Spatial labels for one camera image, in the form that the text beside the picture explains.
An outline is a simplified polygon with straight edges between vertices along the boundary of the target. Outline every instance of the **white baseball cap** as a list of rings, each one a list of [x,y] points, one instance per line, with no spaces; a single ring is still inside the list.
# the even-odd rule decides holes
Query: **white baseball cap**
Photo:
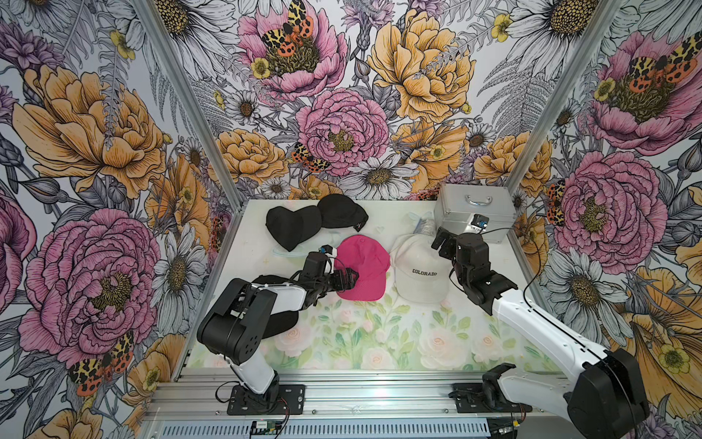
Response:
[[[390,253],[397,293],[419,303],[439,303],[449,293],[451,262],[432,249],[433,237],[416,234],[397,238]]]

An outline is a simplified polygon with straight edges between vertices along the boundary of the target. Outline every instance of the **mounting plate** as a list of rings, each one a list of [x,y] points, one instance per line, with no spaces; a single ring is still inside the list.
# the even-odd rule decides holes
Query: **mounting plate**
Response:
[[[227,414],[230,416],[244,416],[246,414],[280,414],[285,415],[285,405],[277,404],[270,412],[257,411],[258,407],[249,407],[246,405],[247,398],[244,396],[248,393],[241,386],[234,386],[232,395],[227,406]],[[285,399],[290,407],[290,415],[302,414],[305,404],[305,387],[300,384],[281,384],[279,389],[279,397]]]
[[[453,385],[454,391],[467,391],[476,393],[482,393],[482,383],[456,383]],[[531,405],[522,404],[524,410],[529,413],[532,408]],[[491,409],[481,398],[475,398],[468,396],[467,398],[456,398],[456,410],[458,413],[485,413],[485,412],[497,412],[497,413],[519,413],[522,408],[519,404],[510,403],[505,407],[500,407],[498,409]]]

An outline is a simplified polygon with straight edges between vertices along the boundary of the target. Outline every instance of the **black cable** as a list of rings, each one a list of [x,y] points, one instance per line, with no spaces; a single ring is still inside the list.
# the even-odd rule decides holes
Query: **black cable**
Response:
[[[220,397],[219,397],[219,390],[229,383],[237,383],[237,384],[241,385],[241,382],[239,382],[237,380],[227,381],[226,383],[220,384],[220,386],[217,387],[217,390],[215,390],[215,399],[217,400],[217,402],[221,402],[222,404],[229,404],[230,402],[232,402],[231,396],[229,397],[228,400],[223,400],[223,399],[220,399]]]

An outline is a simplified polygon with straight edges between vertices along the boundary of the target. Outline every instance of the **metal post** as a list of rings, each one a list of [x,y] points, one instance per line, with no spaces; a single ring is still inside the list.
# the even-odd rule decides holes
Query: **metal post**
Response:
[[[563,73],[553,93],[548,98],[541,116],[538,118],[534,129],[531,130],[524,152],[519,156],[514,170],[507,179],[505,186],[510,194],[515,193],[522,179],[527,174],[534,157],[536,157],[541,145],[546,141],[546,136],[553,122],[564,105],[566,105],[568,94],[580,79],[580,73],[590,61],[595,49],[600,47],[602,37],[604,37],[604,33],[614,21],[614,16],[620,6],[621,0],[600,0],[600,3],[597,5],[595,13],[590,19],[590,24],[581,37],[580,44],[576,47],[571,61],[563,69]]]
[[[210,159],[210,163],[212,163],[212,167],[217,174],[217,178],[219,178],[222,189],[230,205],[235,211],[241,211],[244,199],[234,185],[229,169],[224,163],[219,148],[215,144],[212,130],[197,102],[190,80],[187,78],[183,66],[178,62],[178,56],[171,44],[168,31],[161,20],[161,14],[156,4],[151,0],[138,0],[134,1],[132,4],[146,31],[147,38],[157,55],[161,71],[168,77],[168,80],[171,81],[171,85],[173,85],[178,99],[180,99],[180,103],[185,108],[195,133],[200,139],[207,157]]]

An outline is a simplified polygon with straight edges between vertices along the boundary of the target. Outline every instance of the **black baseball cap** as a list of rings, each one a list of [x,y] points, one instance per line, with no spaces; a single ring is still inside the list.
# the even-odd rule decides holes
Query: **black baseball cap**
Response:
[[[317,206],[291,211],[278,206],[268,211],[265,226],[271,236],[287,251],[313,237],[322,228],[322,214]]]
[[[360,231],[368,221],[366,211],[342,194],[329,194],[317,203],[322,213],[322,227],[336,229],[353,227]]]

